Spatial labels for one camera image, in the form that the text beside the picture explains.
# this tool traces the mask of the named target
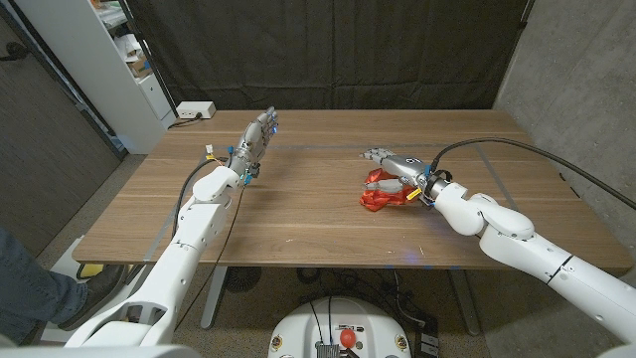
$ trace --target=shoe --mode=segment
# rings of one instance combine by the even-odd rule
[[[88,321],[100,308],[109,302],[126,280],[126,265],[108,265],[86,282],[86,302],[73,317],[58,324],[60,329],[74,330]]]
[[[38,321],[33,329],[27,334],[26,337],[20,342],[20,347],[29,346],[33,344],[37,344],[40,342],[40,338],[42,337],[42,333],[44,333],[44,328],[47,326],[47,322]]]

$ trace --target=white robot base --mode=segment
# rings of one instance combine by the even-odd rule
[[[353,354],[341,353],[347,346]],[[269,358],[348,356],[410,357],[410,349],[403,329],[384,311],[358,298],[332,296],[331,303],[329,297],[320,298],[283,318],[271,335],[267,355]]]

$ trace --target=robotic hand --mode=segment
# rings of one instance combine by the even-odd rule
[[[269,139],[276,133],[277,119],[278,113],[272,106],[252,121],[245,129],[226,165],[238,175],[245,174],[256,178],[260,167],[258,162],[265,155]]]
[[[426,185],[426,164],[417,158],[396,155],[383,148],[369,149],[360,156],[382,165],[389,174],[398,176],[401,184],[417,188],[422,186],[422,190]]]
[[[374,148],[360,154],[361,157],[375,161],[389,174],[396,175],[398,179],[380,180],[376,183],[365,184],[366,190],[380,190],[386,193],[396,193],[402,190],[404,185],[416,188],[406,198],[412,200],[415,196],[426,205],[431,200],[421,195],[428,183],[430,165],[424,164],[414,157],[396,155],[388,149]]]

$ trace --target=black curtain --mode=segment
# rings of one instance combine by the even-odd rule
[[[527,0],[128,1],[175,102],[490,108]]]

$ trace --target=red object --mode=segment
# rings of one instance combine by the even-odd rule
[[[396,175],[392,175],[384,171],[382,168],[372,170],[369,172],[369,176],[365,183],[375,183],[385,179],[396,179]],[[385,193],[380,190],[365,190],[360,198],[360,204],[366,206],[371,211],[378,211],[382,209],[386,204],[404,205],[406,203],[412,203],[417,198],[408,200],[406,196],[415,190],[415,188],[404,185],[403,189],[398,193]]]
[[[351,329],[343,329],[340,333],[340,344],[345,348],[353,348],[356,345],[356,333]]]

